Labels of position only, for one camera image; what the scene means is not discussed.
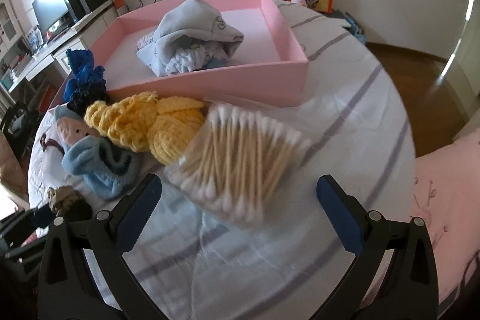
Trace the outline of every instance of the pink tray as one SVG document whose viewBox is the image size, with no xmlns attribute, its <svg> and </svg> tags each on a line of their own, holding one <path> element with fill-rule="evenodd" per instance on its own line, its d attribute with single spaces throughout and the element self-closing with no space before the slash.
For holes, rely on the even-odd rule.
<svg viewBox="0 0 480 320">
<path fill-rule="evenodd" d="M 308 67 L 302 47 L 272 0 L 205 0 L 245 35 L 229 67 L 157 77 L 136 56 L 136 41 L 185 0 L 165 0 L 118 17 L 90 48 L 105 67 L 114 100 L 156 91 L 203 99 L 227 94 L 273 106 L 300 104 Z"/>
</svg>

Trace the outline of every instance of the screw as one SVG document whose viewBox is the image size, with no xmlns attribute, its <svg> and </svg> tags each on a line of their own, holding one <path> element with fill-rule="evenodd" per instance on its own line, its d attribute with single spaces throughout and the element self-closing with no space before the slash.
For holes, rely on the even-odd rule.
<svg viewBox="0 0 480 320">
<path fill-rule="evenodd" d="M 99 212 L 97 213 L 97 220 L 99 220 L 99 221 L 104 221 L 104 220 L 106 220 L 109 216 L 110 216 L 110 212 L 109 212 L 109 211 L 99 211 Z"/>
<path fill-rule="evenodd" d="M 55 226 L 60 226 L 63 224 L 63 217 L 57 217 L 55 220 L 53 220 L 53 225 Z"/>
<path fill-rule="evenodd" d="M 382 215 L 377 212 L 377 211 L 371 211 L 368 213 L 368 216 L 373 220 L 373 221 L 380 221 L 382 219 Z"/>
<path fill-rule="evenodd" d="M 416 226 L 424 226 L 425 225 L 425 222 L 420 217 L 415 217 L 413 219 L 413 222 L 415 223 Z"/>
</svg>

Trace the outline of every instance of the computer monitor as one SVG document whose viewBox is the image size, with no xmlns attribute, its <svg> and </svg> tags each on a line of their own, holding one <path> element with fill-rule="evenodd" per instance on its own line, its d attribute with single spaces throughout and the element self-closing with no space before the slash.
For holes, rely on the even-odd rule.
<svg viewBox="0 0 480 320">
<path fill-rule="evenodd" d="M 34 0 L 33 10 L 42 34 L 64 15 L 69 14 L 65 0 Z"/>
</svg>

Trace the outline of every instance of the yellow yarn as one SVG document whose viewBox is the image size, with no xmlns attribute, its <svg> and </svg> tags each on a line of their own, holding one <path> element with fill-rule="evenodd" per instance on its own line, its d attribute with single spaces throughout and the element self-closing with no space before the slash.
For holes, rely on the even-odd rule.
<svg viewBox="0 0 480 320">
<path fill-rule="evenodd" d="M 134 152 L 150 151 L 161 163 L 177 160 L 205 122 L 203 103 L 192 98 L 157 99 L 143 92 L 108 106 L 88 107 L 85 122 L 114 144 Z"/>
</svg>

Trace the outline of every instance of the pink bedding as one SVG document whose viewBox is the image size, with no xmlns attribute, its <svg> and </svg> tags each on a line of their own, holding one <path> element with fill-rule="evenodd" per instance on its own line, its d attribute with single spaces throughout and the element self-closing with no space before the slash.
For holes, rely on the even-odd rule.
<svg viewBox="0 0 480 320">
<path fill-rule="evenodd" d="M 428 227 L 442 314 L 480 263 L 480 129 L 417 158 L 411 216 Z"/>
</svg>

